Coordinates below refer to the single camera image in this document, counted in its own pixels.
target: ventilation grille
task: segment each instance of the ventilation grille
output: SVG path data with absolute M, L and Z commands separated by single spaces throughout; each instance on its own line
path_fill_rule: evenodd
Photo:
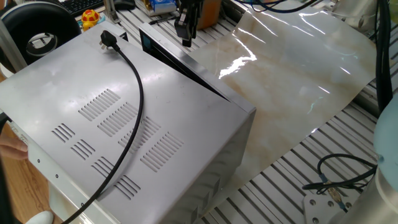
M 215 184 L 214 187 L 213 187 L 213 197 L 217 194 L 218 189 L 220 188 L 220 180 L 221 180 L 221 179 L 218 179 L 217 182 L 216 182 L 216 184 Z
M 210 197 L 210 192 L 208 192 L 206 194 L 206 196 L 203 198 L 203 202 L 202 202 L 202 205 L 201 205 L 202 211 L 206 208 L 206 206 L 207 206 L 207 204 L 209 202 L 209 197 Z
M 109 117 L 103 120 L 98 128 L 102 130 L 109 137 L 112 137 L 120 131 L 128 122 L 134 119 L 138 114 L 138 110 L 131 104 L 125 103 Z
M 87 144 L 87 142 L 82 139 L 78 141 L 75 145 L 73 145 L 71 147 L 71 150 L 79 155 L 83 160 L 88 159 L 89 156 L 95 152 L 95 149 L 93 149 L 89 144 Z
M 95 99 L 91 100 L 84 107 L 82 107 L 79 110 L 79 113 L 87 118 L 87 120 L 93 121 L 96 117 L 98 117 L 102 112 L 112 106 L 119 99 L 120 96 L 112 92 L 110 89 L 106 89 Z
M 131 200 L 140 191 L 140 187 L 134 183 L 130 178 L 124 175 L 115 185 L 120 192 L 123 193 L 129 200 Z
M 136 138 L 130 147 L 130 152 L 134 153 L 136 152 L 141 146 L 146 143 L 150 137 L 152 137 L 158 130 L 160 129 L 160 126 L 156 124 L 152 119 L 149 117 L 145 117 L 139 126 L 139 133 L 142 133 L 141 138 Z M 118 141 L 118 143 L 125 148 L 127 146 L 127 142 L 129 141 L 129 138 L 131 137 L 132 130 L 129 131 L 123 138 Z
M 91 165 L 91 167 L 96 169 L 103 177 L 106 178 L 111 172 L 113 164 L 101 156 L 101 158 L 94 162 L 94 165 Z
M 71 139 L 75 133 L 68 128 L 65 124 L 61 124 L 60 126 L 56 127 L 53 131 L 51 131 L 56 137 L 59 138 L 63 143 Z
M 171 135 L 165 134 L 152 149 L 141 158 L 147 167 L 157 172 L 183 145 L 183 142 Z
M 198 218 L 198 207 L 191 213 L 191 224 Z

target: keyboard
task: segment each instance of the keyboard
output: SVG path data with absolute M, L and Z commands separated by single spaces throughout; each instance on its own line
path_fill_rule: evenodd
M 104 5 L 104 0 L 66 0 L 60 4 L 73 16 L 81 16 L 87 9 L 96 9 Z

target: cable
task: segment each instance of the cable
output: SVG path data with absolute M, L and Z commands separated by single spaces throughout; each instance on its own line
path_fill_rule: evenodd
M 309 7 L 311 4 L 315 3 L 317 0 L 311 0 L 311 1 L 307 2 L 307 3 L 305 3 L 304 5 L 299 6 L 299 7 L 295 8 L 295 9 L 274 9 L 274 8 L 269 7 L 267 4 L 264 4 L 263 2 L 261 2 L 261 0 L 255 0 L 255 1 L 257 2 L 257 4 L 262 6 L 264 9 L 267 9 L 267 10 L 269 10 L 271 12 L 292 13 L 292 12 L 300 11 L 300 10 L 306 8 L 306 7 Z
M 380 10 L 380 24 L 376 44 L 376 92 L 379 112 L 381 113 L 392 99 L 392 85 L 389 70 L 391 17 L 387 0 L 377 0 L 377 5 Z
M 282 1 L 277 1 L 276 3 L 274 2 L 275 4 L 273 4 L 271 7 L 274 7 L 274 6 L 278 5 L 281 2 Z M 251 4 L 251 8 L 253 9 L 254 12 L 265 12 L 265 11 L 267 11 L 267 9 L 263 9 L 263 10 L 258 11 L 257 9 L 254 8 L 253 4 Z
M 325 156 L 325 157 L 323 157 L 322 159 L 319 160 L 318 166 L 317 166 L 318 173 L 319 173 L 319 174 L 322 174 L 321 165 L 322 165 L 326 160 L 331 159 L 331 158 L 336 158 L 336 157 L 343 157 L 343 158 L 353 159 L 353 160 L 356 160 L 356 161 L 358 161 L 358 162 L 360 162 L 360 163 L 363 163 L 363 164 L 365 164 L 365 165 L 367 165 L 367 166 L 369 166 L 369 167 L 372 167 L 372 168 L 377 166 L 377 165 L 375 165 L 375 164 L 373 164 L 373 163 L 371 163 L 371 162 L 368 162 L 368 161 L 366 161 L 366 160 L 364 160 L 364 159 L 361 159 L 361 158 L 359 158 L 359 157 L 356 157 L 356 156 L 352 156 L 352 155 L 348 155 L 348 154 L 336 153 L 336 154 L 327 155 L 327 156 Z
M 250 5 L 253 5 L 254 1 L 257 1 L 257 0 L 250 0 L 250 1 L 235 0 L 235 1 L 236 1 L 236 2 L 239 2 L 239 3 L 242 3 L 242 4 L 250 4 Z M 284 2 L 284 1 L 287 1 L 287 0 L 278 0 L 278 1 L 274 1 L 274 2 L 263 2 L 263 4 L 265 4 L 265 5 L 272 5 L 272 4 L 279 4 L 279 3 Z
M 77 218 L 79 215 L 81 215 L 101 195 L 101 192 L 105 189 L 107 184 L 110 182 L 113 175 L 116 173 L 117 169 L 121 165 L 124 157 L 129 152 L 131 144 L 132 144 L 134 138 L 136 137 L 138 127 L 139 127 L 139 124 L 140 124 L 141 118 L 142 118 L 142 110 L 144 109 L 144 90 L 143 90 L 141 78 L 138 74 L 137 69 L 132 64 L 132 62 L 125 56 L 125 54 L 120 50 L 120 47 L 117 45 L 117 43 L 116 43 L 117 40 L 114 35 L 110 34 L 108 31 L 104 30 L 104 32 L 101 34 L 101 40 L 105 46 L 112 47 L 115 51 L 117 51 L 117 53 L 119 53 L 120 56 L 122 56 L 122 58 L 127 62 L 127 64 L 131 67 L 132 71 L 136 75 L 138 87 L 139 87 L 139 107 L 138 107 L 137 119 L 136 119 L 134 129 L 132 130 L 130 139 L 127 142 L 126 147 L 124 148 L 122 154 L 120 155 L 118 161 L 115 163 L 111 172 L 105 178 L 104 182 L 101 184 L 101 186 L 98 188 L 98 190 L 90 197 L 90 199 L 88 199 L 88 201 L 81 208 L 79 208 L 79 210 L 77 210 L 71 217 L 69 217 L 67 220 L 65 220 L 62 224 L 68 224 L 68 223 L 72 222 L 75 218 Z
M 350 180 L 346 180 L 346 181 L 342 181 L 342 182 L 332 182 L 330 184 L 325 184 L 326 182 L 328 182 L 328 179 L 325 177 L 324 173 L 322 173 L 321 170 L 321 165 L 327 160 L 327 159 L 331 159 L 334 157 L 344 157 L 344 158 L 348 158 L 348 159 L 353 159 L 356 160 L 360 163 L 363 163 L 369 167 L 372 167 L 372 169 L 368 170 L 367 172 L 354 177 Z M 318 165 L 317 165 L 317 172 L 318 175 L 321 177 L 323 182 L 319 182 L 319 183 L 313 183 L 313 184 L 307 184 L 304 185 L 302 187 L 303 190 L 318 190 L 317 194 L 323 194 L 327 189 L 332 188 L 332 187 L 342 187 L 345 189 L 355 189 L 358 191 L 363 191 L 362 188 L 365 187 L 367 184 L 359 184 L 357 182 L 369 177 L 370 175 L 373 175 L 376 173 L 376 169 L 377 169 L 377 165 L 372 164 L 371 162 L 365 161 L 364 159 L 361 159 L 359 157 L 356 156 L 352 156 L 352 155 L 347 155 L 347 154 L 330 154 L 327 155 L 325 157 L 323 157 L 322 159 L 319 160 Z

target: black power cord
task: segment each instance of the black power cord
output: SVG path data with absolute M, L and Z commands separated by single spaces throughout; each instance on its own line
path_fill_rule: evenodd
M 131 144 L 136 137 L 137 131 L 139 124 L 141 122 L 142 118 L 142 110 L 144 109 L 144 89 L 142 88 L 142 82 L 141 78 L 138 74 L 137 69 L 135 66 L 132 64 L 132 62 L 125 56 L 125 54 L 120 50 L 120 47 L 117 45 L 117 40 L 114 35 L 109 33 L 108 31 L 104 30 L 103 33 L 101 34 L 101 41 L 102 43 L 107 46 L 107 47 L 112 47 L 117 53 L 122 56 L 122 58 L 127 62 L 127 64 L 131 67 L 132 71 L 136 75 L 137 82 L 138 82 L 138 87 L 139 87 L 139 107 L 138 107 L 138 115 L 136 119 L 136 123 L 134 125 L 134 129 L 132 130 L 130 139 L 124 148 L 122 154 L 120 155 L 118 161 L 115 163 L 114 167 L 112 168 L 111 172 L 108 174 L 108 176 L 105 178 L 104 182 L 101 184 L 101 186 L 98 188 L 98 190 L 88 199 L 88 201 L 81 207 L 79 210 L 77 210 L 71 217 L 69 217 L 67 220 L 65 220 L 62 224 L 68 224 L 72 222 L 75 218 L 79 217 L 102 193 L 102 191 L 105 189 L 107 184 L 111 181 L 113 175 L 116 173 L 117 169 L 121 165 L 124 157 L 126 154 L 129 152 Z

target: marble pattern sheet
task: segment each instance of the marble pattern sheet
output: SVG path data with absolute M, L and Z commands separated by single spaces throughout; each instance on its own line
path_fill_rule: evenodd
M 257 108 L 242 164 L 209 209 L 340 112 L 376 70 L 368 38 L 310 7 L 250 9 L 230 34 L 190 56 Z

